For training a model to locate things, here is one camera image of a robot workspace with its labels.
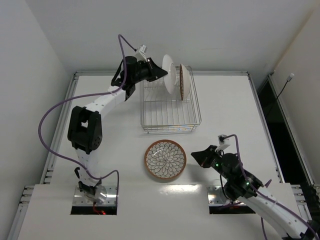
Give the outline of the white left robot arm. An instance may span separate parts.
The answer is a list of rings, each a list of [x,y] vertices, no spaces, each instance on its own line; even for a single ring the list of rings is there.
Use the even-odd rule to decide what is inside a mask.
[[[170,73],[170,68],[157,66],[149,57],[138,60],[127,56],[121,61],[111,80],[108,94],[93,102],[71,111],[67,138],[75,149],[80,168],[75,171],[79,190],[89,200],[103,203],[107,190],[102,186],[102,178],[95,176],[97,169],[96,150],[103,140],[103,119],[120,103],[128,100],[141,81],[153,82]]]

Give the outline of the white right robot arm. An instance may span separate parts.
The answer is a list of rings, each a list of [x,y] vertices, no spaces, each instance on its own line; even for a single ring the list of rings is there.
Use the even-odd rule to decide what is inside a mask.
[[[226,183],[222,192],[231,201],[239,201],[248,206],[270,224],[283,240],[318,240],[320,225],[307,221],[290,210],[252,173],[245,170],[238,154],[217,151],[210,145],[202,151],[192,152],[191,156],[202,168],[213,168]]]

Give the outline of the flower pattern brown-rimmed plate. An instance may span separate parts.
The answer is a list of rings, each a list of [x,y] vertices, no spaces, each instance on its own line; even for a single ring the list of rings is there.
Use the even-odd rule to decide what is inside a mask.
[[[144,153],[147,172],[159,180],[177,179],[187,165],[185,150],[173,140],[161,139],[153,142]]]

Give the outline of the white plate orange sunburst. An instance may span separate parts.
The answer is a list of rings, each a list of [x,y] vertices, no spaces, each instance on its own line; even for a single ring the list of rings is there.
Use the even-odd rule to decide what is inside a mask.
[[[162,59],[162,69],[167,71],[167,75],[163,77],[164,85],[169,94],[173,94],[176,87],[177,70],[172,58],[166,54]]]

